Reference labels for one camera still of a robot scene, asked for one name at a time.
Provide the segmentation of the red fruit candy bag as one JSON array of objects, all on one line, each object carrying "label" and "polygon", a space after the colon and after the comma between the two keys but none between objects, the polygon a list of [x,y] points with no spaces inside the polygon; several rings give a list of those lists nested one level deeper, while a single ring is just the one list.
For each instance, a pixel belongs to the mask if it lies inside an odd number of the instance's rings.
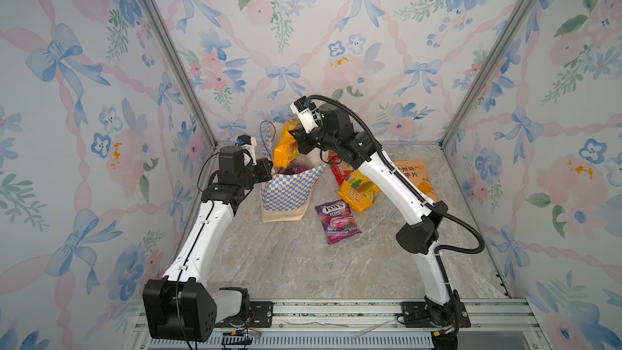
[{"label": "red fruit candy bag", "polygon": [[335,180],[341,186],[354,171],[348,163],[342,161],[335,152],[329,152],[329,164]]}]

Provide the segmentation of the purple grape candy bag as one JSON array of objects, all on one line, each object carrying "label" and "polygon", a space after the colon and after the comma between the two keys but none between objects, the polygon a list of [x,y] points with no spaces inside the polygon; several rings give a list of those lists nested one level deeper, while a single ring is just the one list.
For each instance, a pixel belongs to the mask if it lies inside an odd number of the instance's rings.
[{"label": "purple grape candy bag", "polygon": [[298,175],[300,173],[304,173],[307,170],[310,170],[310,168],[307,165],[293,161],[287,167],[281,168],[277,173],[290,176],[290,175]]}]

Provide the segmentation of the right aluminium corner post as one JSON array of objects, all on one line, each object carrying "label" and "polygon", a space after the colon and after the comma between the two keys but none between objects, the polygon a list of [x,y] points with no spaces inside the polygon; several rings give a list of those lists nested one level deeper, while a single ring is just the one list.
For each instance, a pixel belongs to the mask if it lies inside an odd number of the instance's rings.
[{"label": "right aluminium corner post", "polygon": [[495,44],[489,51],[489,56],[484,61],[481,73],[476,76],[471,83],[471,87],[466,93],[465,99],[458,107],[456,115],[450,121],[450,125],[442,140],[439,141],[439,145],[443,151],[450,147],[451,141],[458,135],[458,130],[468,115],[470,108],[476,103],[476,99],[479,97],[479,93],[484,89],[485,84],[489,81],[492,73],[497,67],[497,63],[502,59],[506,50],[513,43],[515,35],[518,29],[523,25],[523,22],[528,18],[531,9],[535,5],[537,0],[518,0],[510,13],[510,17],[507,19],[507,24],[503,27],[502,31],[498,35]]}]

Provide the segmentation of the black mounting plate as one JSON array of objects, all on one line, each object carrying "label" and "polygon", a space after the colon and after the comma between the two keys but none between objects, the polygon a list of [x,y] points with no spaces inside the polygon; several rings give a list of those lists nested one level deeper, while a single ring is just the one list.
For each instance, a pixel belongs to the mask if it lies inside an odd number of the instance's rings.
[{"label": "black mounting plate", "polygon": [[216,324],[219,328],[270,328],[274,316],[275,303],[272,301],[251,301],[243,308],[243,315],[226,318]]},{"label": "black mounting plate", "polygon": [[455,323],[455,308],[451,302],[438,307],[427,301],[403,301],[398,321],[408,328],[442,329]]}]

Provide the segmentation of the blue checkered paper bag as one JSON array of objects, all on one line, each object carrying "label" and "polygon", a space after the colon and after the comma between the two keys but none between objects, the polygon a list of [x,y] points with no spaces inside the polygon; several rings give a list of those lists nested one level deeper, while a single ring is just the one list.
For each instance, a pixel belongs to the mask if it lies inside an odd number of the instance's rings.
[{"label": "blue checkered paper bag", "polygon": [[296,162],[310,170],[298,175],[282,175],[274,164],[274,150],[280,141],[285,124],[263,121],[260,125],[261,155],[273,162],[272,180],[260,186],[261,211],[264,223],[301,220],[309,207],[312,191],[325,168],[320,151],[300,154]]}]

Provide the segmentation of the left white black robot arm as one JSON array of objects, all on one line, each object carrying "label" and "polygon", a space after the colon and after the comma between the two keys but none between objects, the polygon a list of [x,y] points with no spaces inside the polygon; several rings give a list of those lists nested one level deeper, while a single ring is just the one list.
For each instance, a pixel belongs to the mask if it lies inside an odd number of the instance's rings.
[{"label": "left white black robot arm", "polygon": [[176,259],[143,292],[149,334],[157,340],[181,340],[189,348],[206,342],[216,326],[245,327],[251,321],[249,292],[225,287],[207,291],[207,277],[226,229],[247,195],[270,181],[272,163],[255,155],[254,138],[243,135],[218,152],[218,169],[201,189],[194,226]]}]

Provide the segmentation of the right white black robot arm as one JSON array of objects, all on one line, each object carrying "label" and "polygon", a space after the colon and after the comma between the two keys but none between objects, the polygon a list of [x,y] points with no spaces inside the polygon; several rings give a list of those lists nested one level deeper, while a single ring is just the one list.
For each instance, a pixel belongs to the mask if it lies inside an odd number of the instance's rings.
[{"label": "right white black robot arm", "polygon": [[455,295],[437,251],[437,228],[447,206],[423,195],[349,108],[335,100],[317,106],[307,97],[301,97],[290,108],[302,125],[290,131],[302,153],[314,149],[334,152],[341,161],[361,171],[398,208],[405,225],[396,234],[396,241],[415,256],[424,280],[428,320],[437,327],[452,325]]}]

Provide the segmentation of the yellow mango candy bag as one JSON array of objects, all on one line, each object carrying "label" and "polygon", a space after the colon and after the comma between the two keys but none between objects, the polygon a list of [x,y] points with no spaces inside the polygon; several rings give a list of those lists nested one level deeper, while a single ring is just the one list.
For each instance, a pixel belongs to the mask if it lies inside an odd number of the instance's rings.
[{"label": "yellow mango candy bag", "polygon": [[299,157],[296,139],[290,131],[302,127],[298,118],[292,118],[283,125],[280,141],[274,150],[274,164],[276,168],[287,168]]},{"label": "yellow mango candy bag", "polygon": [[362,213],[374,205],[380,192],[380,188],[371,179],[355,170],[343,182],[338,194],[352,210]]}]

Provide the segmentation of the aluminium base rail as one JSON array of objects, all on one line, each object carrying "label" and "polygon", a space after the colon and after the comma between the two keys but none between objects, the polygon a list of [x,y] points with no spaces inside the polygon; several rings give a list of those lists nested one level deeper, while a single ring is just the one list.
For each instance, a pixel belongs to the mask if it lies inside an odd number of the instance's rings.
[{"label": "aluminium base rail", "polygon": [[270,328],[216,327],[194,348],[181,340],[157,340],[147,320],[139,322],[128,349],[550,349],[544,331],[524,299],[466,299],[463,327],[442,339],[432,328],[408,328],[398,321],[392,299],[273,299]]}]

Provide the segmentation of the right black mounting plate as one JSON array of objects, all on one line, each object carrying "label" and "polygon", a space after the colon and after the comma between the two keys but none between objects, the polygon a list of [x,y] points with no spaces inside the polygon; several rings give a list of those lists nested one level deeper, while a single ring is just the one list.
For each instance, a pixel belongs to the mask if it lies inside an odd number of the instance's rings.
[{"label": "right black mounting plate", "polygon": [[455,323],[455,308],[451,302],[438,307],[427,301],[403,301],[398,321],[408,328],[442,329]]}]

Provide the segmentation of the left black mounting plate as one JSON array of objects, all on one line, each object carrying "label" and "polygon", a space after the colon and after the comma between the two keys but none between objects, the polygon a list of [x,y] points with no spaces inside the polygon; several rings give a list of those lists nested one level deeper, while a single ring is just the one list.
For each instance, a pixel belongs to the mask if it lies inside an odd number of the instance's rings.
[{"label": "left black mounting plate", "polygon": [[243,315],[226,318],[216,324],[219,328],[270,328],[274,316],[275,303],[272,301],[251,301],[243,308]]}]

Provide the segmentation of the left aluminium corner post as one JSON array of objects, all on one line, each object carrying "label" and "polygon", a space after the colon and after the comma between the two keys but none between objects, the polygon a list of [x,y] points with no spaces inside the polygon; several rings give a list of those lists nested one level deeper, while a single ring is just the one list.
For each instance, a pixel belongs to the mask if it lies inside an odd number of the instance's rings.
[{"label": "left aluminium corner post", "polygon": [[165,20],[157,6],[155,0],[138,0],[139,4],[146,12],[147,20],[150,22],[155,37],[160,48],[163,51],[166,62],[169,64],[171,71],[181,87],[182,94],[188,100],[190,110],[197,118],[199,128],[202,131],[209,148],[214,151],[218,146],[212,129],[209,126],[207,117],[202,110],[200,99],[190,84],[190,78],[182,67],[181,58],[175,48],[173,39],[167,29]]}]

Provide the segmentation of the tan potato chips pouch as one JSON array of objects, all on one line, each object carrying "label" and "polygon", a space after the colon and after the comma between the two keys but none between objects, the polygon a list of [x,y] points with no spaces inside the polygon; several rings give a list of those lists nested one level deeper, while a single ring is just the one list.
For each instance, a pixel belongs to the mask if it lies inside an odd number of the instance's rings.
[{"label": "tan potato chips pouch", "polygon": [[404,176],[424,195],[435,203],[440,201],[437,192],[432,186],[426,164],[422,160],[396,161],[395,166]]}]

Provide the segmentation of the purple Fox's candy packet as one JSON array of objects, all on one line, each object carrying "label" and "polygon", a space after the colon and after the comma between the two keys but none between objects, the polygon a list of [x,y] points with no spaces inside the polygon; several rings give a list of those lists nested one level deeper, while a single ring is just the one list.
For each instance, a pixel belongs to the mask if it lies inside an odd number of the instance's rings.
[{"label": "purple Fox's candy packet", "polygon": [[352,216],[351,208],[343,199],[318,205],[314,209],[322,223],[329,245],[361,233]]}]

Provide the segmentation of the aluminium corner post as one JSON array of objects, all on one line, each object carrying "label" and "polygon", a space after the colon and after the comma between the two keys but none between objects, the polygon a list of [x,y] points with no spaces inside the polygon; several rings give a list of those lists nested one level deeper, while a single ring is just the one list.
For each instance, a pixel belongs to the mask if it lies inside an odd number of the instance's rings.
[{"label": "aluminium corner post", "polygon": [[182,94],[188,100],[190,110],[197,118],[199,128],[202,131],[209,148],[214,151],[218,146],[212,129],[209,126],[207,117],[202,110],[200,99],[190,84],[190,78],[182,67],[181,58],[175,48],[173,39],[167,29],[165,20],[157,6],[155,0],[138,0],[139,4],[146,12],[147,20],[150,22],[155,37],[160,48],[163,51],[166,62],[169,64],[171,71],[181,87]]},{"label": "aluminium corner post", "polygon": [[479,97],[479,93],[484,89],[485,84],[489,81],[492,73],[497,67],[497,63],[502,59],[506,50],[513,43],[515,35],[518,29],[523,25],[523,22],[528,18],[531,9],[535,5],[537,0],[518,0],[510,13],[510,17],[507,19],[507,24],[503,27],[502,31],[498,35],[495,44],[489,51],[489,56],[484,61],[481,73],[476,76],[471,83],[471,87],[466,93],[465,99],[458,107],[456,115],[450,121],[450,125],[442,140],[439,141],[439,145],[443,151],[450,147],[451,141],[458,135],[458,130],[468,115],[470,108],[476,103],[476,99]]}]

